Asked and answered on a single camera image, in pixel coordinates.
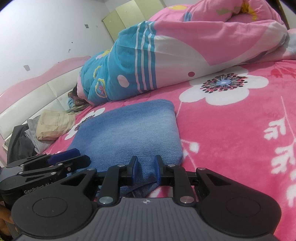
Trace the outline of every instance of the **pink headboard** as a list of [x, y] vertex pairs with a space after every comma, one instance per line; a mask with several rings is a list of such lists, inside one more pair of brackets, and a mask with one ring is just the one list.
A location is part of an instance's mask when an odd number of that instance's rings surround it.
[[[61, 61], [46, 71], [44, 74], [32, 79], [24, 80], [11, 86], [0, 95], [0, 114], [36, 88], [44, 85], [56, 77], [83, 66], [89, 58], [90, 56], [85, 56]], [[3, 144], [4, 140], [0, 135], [0, 158], [6, 162], [7, 155], [4, 148], [2, 147]]]

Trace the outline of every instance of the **metal screw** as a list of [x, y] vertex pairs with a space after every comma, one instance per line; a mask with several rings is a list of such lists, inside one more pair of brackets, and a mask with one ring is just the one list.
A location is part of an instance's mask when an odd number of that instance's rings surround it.
[[100, 202], [100, 203], [103, 203], [103, 204], [109, 204], [109, 203], [113, 202], [113, 198], [108, 197], [108, 196], [101, 197], [101, 198], [99, 199], [99, 202]]
[[183, 196], [180, 198], [180, 202], [182, 203], [192, 203], [194, 202], [194, 198], [191, 196]]

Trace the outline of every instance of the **logo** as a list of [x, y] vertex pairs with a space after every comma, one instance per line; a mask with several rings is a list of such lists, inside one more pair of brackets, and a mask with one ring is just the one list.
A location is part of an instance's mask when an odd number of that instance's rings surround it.
[[145, 199], [145, 200], [143, 201], [143, 203], [145, 203], [145, 204], [147, 205], [147, 204], [151, 203], [151, 201], [148, 200], [148, 199]]
[[37, 187], [32, 188], [32, 189], [29, 189], [29, 190], [25, 190], [24, 193], [27, 194], [27, 193], [30, 193], [30, 192], [36, 191], [36, 190], [41, 189], [41, 188], [43, 188], [43, 187], [45, 187], [45, 186], [47, 186], [47, 185], [49, 185], [49, 184], [50, 184], [50, 183], [46, 183], [45, 185], [41, 185], [41, 186], [37, 186]]

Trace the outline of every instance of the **white wall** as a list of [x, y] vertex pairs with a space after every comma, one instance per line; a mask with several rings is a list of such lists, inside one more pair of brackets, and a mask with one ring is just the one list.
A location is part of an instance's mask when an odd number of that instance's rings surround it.
[[[108, 10], [112, 12], [116, 7], [128, 2], [129, 0], [107, 0], [105, 2]], [[167, 7], [178, 4], [194, 4], [199, 0], [163, 0]]]
[[290, 28], [296, 28], [296, 14], [292, 12], [285, 4], [281, 2], [284, 12], [287, 16]]
[[101, 21], [108, 14], [104, 3], [93, 0], [12, 1], [0, 12], [0, 94], [59, 61], [111, 48]]

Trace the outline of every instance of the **rolled blanket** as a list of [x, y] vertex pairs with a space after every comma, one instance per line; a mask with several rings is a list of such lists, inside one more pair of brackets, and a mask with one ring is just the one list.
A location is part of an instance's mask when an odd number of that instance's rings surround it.
[[182, 148], [174, 105], [153, 100], [121, 107], [93, 117], [81, 124], [68, 149], [77, 148], [91, 159], [98, 172], [110, 166], [128, 164], [137, 156], [139, 167], [133, 187], [122, 187], [121, 195], [145, 197], [157, 187], [154, 157], [165, 164], [179, 165]]
[[167, 7], [124, 29], [111, 50], [90, 58], [77, 93], [94, 105], [126, 99], [255, 62], [281, 46], [286, 35], [279, 14], [265, 0]]

